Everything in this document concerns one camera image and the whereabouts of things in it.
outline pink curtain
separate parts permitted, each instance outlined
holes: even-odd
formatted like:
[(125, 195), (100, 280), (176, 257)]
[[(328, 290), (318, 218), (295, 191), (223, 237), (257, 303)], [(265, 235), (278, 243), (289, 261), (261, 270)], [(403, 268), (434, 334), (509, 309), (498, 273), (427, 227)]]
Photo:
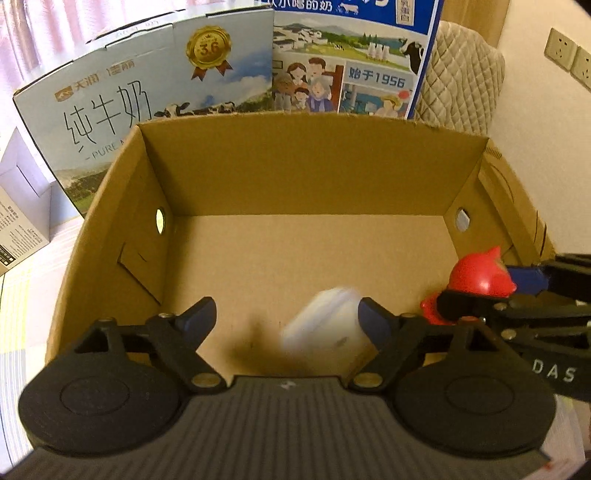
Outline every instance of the pink curtain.
[(98, 34), (207, 0), (0, 0), (0, 132), (20, 120), (12, 94)]

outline beige quilted fabric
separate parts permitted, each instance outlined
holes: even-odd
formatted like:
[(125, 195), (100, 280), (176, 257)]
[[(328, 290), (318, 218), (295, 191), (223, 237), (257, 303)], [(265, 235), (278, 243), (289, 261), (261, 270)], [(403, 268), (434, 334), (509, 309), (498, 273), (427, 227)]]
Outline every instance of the beige quilted fabric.
[(486, 135), (505, 77), (505, 59), (477, 32), (440, 21), (415, 119)]

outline wall socket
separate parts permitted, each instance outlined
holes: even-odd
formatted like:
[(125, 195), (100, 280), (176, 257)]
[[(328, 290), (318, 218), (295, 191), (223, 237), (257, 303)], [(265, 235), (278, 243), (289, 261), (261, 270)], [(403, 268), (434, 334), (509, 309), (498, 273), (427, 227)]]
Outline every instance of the wall socket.
[(577, 53), (577, 44), (560, 33), (555, 28), (550, 30), (544, 54), (553, 62), (569, 71), (573, 66), (574, 56)]
[(591, 54), (579, 47), (570, 74), (591, 90)]

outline cardboard box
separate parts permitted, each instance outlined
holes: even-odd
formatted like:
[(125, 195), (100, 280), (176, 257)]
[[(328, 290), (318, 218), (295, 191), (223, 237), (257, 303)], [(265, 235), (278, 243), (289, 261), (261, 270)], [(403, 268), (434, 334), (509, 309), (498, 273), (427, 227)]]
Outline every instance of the cardboard box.
[(270, 108), (272, 31), (273, 11), (258, 0), (172, 12), (90, 42), (14, 102), (84, 214), (134, 124)]
[(319, 291), (353, 287), (394, 313), (419, 312), (458, 257), (495, 245), (509, 264), (553, 253), (487, 138), (331, 114), (142, 124), (86, 218), (48, 358), (98, 318), (144, 323), (212, 296), (217, 325), (198, 350), (207, 362), (226, 379), (293, 373), (279, 332)]
[(0, 275), (49, 243), (51, 189), (21, 134), (0, 135)]

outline red toy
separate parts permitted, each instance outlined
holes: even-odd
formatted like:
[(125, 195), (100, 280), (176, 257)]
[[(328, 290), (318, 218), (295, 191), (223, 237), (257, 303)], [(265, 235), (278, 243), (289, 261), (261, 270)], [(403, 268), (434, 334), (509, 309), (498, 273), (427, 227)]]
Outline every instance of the red toy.
[[(501, 260), (501, 247), (469, 254), (460, 259), (449, 275), (447, 289), (506, 299), (517, 289)], [(435, 325), (452, 325), (437, 312), (436, 293), (421, 302), (423, 316)]]

